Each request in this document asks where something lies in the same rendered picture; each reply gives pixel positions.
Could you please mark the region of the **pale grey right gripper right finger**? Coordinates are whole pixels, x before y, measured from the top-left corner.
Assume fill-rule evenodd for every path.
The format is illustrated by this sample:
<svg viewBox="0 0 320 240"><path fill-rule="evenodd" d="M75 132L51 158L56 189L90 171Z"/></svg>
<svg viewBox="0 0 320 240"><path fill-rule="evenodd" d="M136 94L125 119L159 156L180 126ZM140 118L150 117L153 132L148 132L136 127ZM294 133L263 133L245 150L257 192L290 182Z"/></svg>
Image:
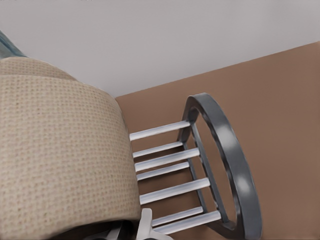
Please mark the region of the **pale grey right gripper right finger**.
<svg viewBox="0 0 320 240"><path fill-rule="evenodd" d="M136 240L173 240L172 237L159 233L152 228L153 212L150 208L143 208L139 221Z"/></svg>

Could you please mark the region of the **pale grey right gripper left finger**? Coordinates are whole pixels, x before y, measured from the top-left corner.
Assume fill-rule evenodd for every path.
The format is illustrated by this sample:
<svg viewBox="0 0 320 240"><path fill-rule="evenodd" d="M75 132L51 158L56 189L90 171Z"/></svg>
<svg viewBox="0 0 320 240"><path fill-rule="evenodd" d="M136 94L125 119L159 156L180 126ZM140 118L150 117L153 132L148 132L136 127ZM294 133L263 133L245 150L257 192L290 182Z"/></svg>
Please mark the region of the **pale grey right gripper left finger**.
<svg viewBox="0 0 320 240"><path fill-rule="evenodd" d="M103 233L99 240L122 240L126 235L126 228L123 221L113 222L111 228Z"/></svg>

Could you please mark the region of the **beige knit shoe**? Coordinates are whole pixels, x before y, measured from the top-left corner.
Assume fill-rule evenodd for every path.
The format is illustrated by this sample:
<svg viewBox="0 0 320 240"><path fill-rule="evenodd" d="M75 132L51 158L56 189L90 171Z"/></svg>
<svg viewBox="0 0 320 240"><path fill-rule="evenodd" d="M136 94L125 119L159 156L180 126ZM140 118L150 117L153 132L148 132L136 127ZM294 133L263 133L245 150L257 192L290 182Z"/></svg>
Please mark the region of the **beige knit shoe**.
<svg viewBox="0 0 320 240"><path fill-rule="evenodd" d="M24 56L0 31L0 240L56 239L140 217L116 100Z"/></svg>

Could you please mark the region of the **grey shoe rack, silver bars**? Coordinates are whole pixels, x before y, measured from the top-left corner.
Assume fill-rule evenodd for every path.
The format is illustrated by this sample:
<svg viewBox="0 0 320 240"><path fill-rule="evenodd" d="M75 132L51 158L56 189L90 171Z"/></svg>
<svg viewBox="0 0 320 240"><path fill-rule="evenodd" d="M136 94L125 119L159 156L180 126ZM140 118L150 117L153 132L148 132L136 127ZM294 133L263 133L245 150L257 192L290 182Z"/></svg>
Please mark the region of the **grey shoe rack, silver bars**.
<svg viewBox="0 0 320 240"><path fill-rule="evenodd" d="M236 220L228 218L196 121L202 117L218 148L226 171L236 212ZM200 206L152 219L154 231L171 234L206 225L222 237L233 240L259 240L263 224L259 198L250 167L235 132L219 104L207 93L187 98L182 120L130 134L135 141L166 132L178 131L177 140L165 145L137 151L135 158L183 147L180 152L135 164L137 180L142 181L175 171L188 169L192 181L142 194L140 204L195 191Z"/></svg>

